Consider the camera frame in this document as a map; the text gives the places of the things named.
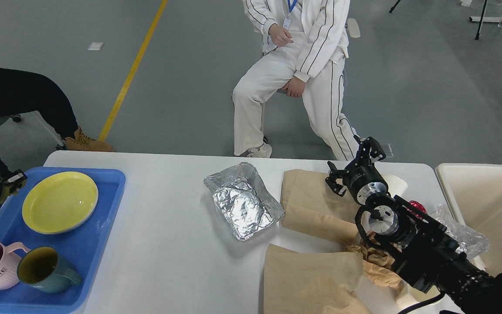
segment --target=gray floor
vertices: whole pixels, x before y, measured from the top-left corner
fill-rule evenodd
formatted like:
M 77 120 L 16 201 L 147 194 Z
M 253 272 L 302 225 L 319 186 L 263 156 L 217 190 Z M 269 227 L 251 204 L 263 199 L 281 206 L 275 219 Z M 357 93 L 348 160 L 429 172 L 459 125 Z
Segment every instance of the gray floor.
M 482 2 L 403 0 L 392 14 L 394 0 L 352 2 L 361 38 L 350 43 L 343 111 L 361 136 L 392 145 L 388 161 L 502 164 L 502 28 L 484 24 L 474 40 L 468 16 Z M 160 3 L 0 0 L 0 67 L 52 78 L 98 137 Z M 87 51 L 93 41 L 103 49 Z M 232 155 L 231 90 L 260 44 L 240 1 L 170 0 L 107 141 L 124 152 Z M 333 158 L 299 99 L 273 96 L 265 129 L 273 157 Z M 54 149 L 43 133 L 8 121 L 0 155 L 10 168 L 42 165 Z

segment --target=person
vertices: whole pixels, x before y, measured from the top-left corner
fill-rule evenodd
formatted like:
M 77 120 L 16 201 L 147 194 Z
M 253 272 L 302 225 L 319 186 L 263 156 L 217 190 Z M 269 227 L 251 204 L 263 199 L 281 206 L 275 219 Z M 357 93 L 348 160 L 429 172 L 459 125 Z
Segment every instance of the person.
M 234 154 L 270 157 L 263 143 L 261 103 L 279 88 L 301 97 L 315 134 L 336 159 L 352 160 L 355 130 L 341 113 L 350 0 L 243 0 L 245 14 L 263 34 L 263 57 L 234 88 Z
M 47 77 L 0 68 L 0 116 L 38 111 L 68 150 L 113 151 L 112 145 L 86 136 L 76 122 L 67 96 Z M 10 171 L 0 159 L 0 173 Z

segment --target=mug handle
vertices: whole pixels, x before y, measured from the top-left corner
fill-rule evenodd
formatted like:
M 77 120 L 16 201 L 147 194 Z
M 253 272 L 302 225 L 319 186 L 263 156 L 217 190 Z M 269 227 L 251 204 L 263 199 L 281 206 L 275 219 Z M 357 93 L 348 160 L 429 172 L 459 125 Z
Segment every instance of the mug handle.
M 28 253 L 30 252 L 30 249 L 24 246 L 22 242 L 15 242 L 13 244 L 9 244 L 5 247 L 6 253 L 11 253 L 13 251 L 16 251 L 18 249 L 22 249 L 24 252 Z
M 70 280 L 72 284 L 75 284 L 76 286 L 79 286 L 82 282 L 82 276 L 80 276 L 75 270 L 72 270 L 70 268 L 67 268 L 63 274 L 60 274 L 60 276 L 63 276 Z

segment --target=white bin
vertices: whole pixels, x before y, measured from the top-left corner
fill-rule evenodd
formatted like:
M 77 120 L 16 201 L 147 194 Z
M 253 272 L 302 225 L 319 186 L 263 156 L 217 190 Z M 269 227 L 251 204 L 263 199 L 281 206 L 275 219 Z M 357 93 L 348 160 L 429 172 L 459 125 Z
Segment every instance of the white bin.
M 436 172 L 455 219 L 489 238 L 485 270 L 502 273 L 502 165 L 441 164 Z

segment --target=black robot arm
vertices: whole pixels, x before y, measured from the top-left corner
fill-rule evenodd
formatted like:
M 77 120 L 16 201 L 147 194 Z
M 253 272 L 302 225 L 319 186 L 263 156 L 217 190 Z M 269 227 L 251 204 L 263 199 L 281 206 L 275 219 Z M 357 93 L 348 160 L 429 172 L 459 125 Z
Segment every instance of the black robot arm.
M 326 182 L 337 195 L 349 190 L 361 205 L 355 216 L 361 238 L 387 251 L 395 259 L 392 270 L 413 288 L 427 292 L 437 286 L 440 297 L 448 294 L 466 314 L 502 313 L 502 273 L 493 277 L 472 265 L 465 253 L 456 253 L 458 242 L 445 233 L 444 225 L 398 195 L 391 197 L 374 165 L 385 158 L 379 143 L 371 137 L 356 137 L 356 141 L 356 158 L 344 169 L 328 162 Z M 365 212 L 378 244 L 367 237 L 361 224 Z

